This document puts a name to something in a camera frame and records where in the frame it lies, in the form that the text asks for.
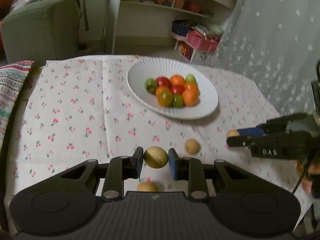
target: orange tomato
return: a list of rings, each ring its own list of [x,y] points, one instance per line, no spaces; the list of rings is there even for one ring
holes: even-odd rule
[[[186,90],[191,90],[195,93],[199,93],[199,88],[198,88],[197,84],[195,84],[195,83],[192,83],[192,82],[185,83],[184,88]]]
[[[198,103],[198,93],[190,89],[184,90],[182,98],[186,106],[195,106]]]
[[[172,86],[183,86],[186,81],[184,80],[183,76],[181,75],[173,75],[170,78]]]
[[[159,94],[161,94],[163,91],[165,90],[169,90],[166,86],[160,86],[156,89],[156,96],[158,96]]]

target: red tomato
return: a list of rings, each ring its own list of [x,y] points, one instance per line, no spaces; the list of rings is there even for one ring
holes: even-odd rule
[[[156,78],[156,82],[158,83],[158,87],[160,86],[171,87],[171,82],[166,77],[158,77]]]
[[[170,88],[170,91],[172,94],[179,94],[182,95],[182,93],[184,92],[185,88],[184,86],[173,86]]]

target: green tomato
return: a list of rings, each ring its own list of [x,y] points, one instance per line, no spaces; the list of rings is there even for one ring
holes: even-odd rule
[[[159,105],[169,107],[171,105],[173,96],[169,89],[164,90],[157,96]]]
[[[148,78],[144,83],[144,88],[150,94],[154,94],[156,92],[157,87],[158,84],[153,78]]]
[[[182,96],[179,95],[179,94],[174,94],[171,106],[172,107],[183,107],[183,98],[182,98]]]
[[[188,82],[197,83],[195,76],[192,74],[188,74],[186,76],[186,83]]]

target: cable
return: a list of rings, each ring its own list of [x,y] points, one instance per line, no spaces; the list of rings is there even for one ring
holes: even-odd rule
[[[300,178],[299,178],[299,180],[298,180],[297,185],[294,187],[294,189],[293,189],[293,191],[292,191],[292,194],[296,193],[296,191],[297,191],[297,189],[298,189],[298,187],[299,187],[299,185],[300,185],[303,177],[306,175],[306,173],[308,172],[310,166],[312,165],[312,163],[314,163],[314,161],[316,160],[316,158],[319,157],[319,155],[320,155],[320,149],[317,150],[317,152],[316,152],[316,154],[313,156],[311,162],[309,162],[309,163],[305,166],[305,168],[304,168],[304,170],[303,170],[303,172],[302,172],[302,175],[300,176]]]

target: table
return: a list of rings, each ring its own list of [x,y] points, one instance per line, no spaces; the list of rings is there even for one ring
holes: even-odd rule
[[[87,159],[107,163],[133,155],[138,146],[175,148],[187,156],[184,144],[194,138],[201,152],[194,158],[213,164],[223,159],[292,191],[298,181],[292,161],[252,158],[246,148],[229,148],[226,133],[252,127],[278,116],[253,81],[218,68],[195,66],[215,86],[219,105],[206,118],[183,121],[144,107],[130,92],[126,74],[141,56],[89,56],[51,61],[37,71],[24,91],[12,128],[8,151],[6,197]],[[152,181],[161,191],[185,191],[187,181],[174,181],[169,165],[152,169],[143,164],[139,179],[124,182],[124,191]],[[214,194],[207,181],[209,193]],[[313,202],[301,187],[295,193],[301,217]],[[11,233],[15,232],[9,219]]]
[[[105,124],[109,154],[132,155],[137,146],[147,149],[159,146],[168,151],[175,148],[180,157],[187,156],[184,143],[194,138],[201,144],[201,152],[193,156],[202,163],[213,164],[223,159],[263,179],[292,191],[298,181],[295,164],[286,160],[252,158],[247,148],[229,148],[226,133],[231,129],[256,126],[266,119],[279,116],[264,98],[256,84],[236,73],[204,66],[195,66],[214,84],[218,96],[217,110],[209,117],[196,121],[168,118],[145,108],[130,93],[125,80],[129,68],[141,57],[108,57],[103,85],[108,92],[104,97]],[[136,190],[142,181],[152,181],[161,190],[186,191],[186,181],[173,181],[169,165],[156,170],[144,163],[139,180],[126,180],[125,190]],[[214,194],[208,182],[209,192]],[[312,203],[312,198],[301,187],[296,192],[301,204],[301,217]]]

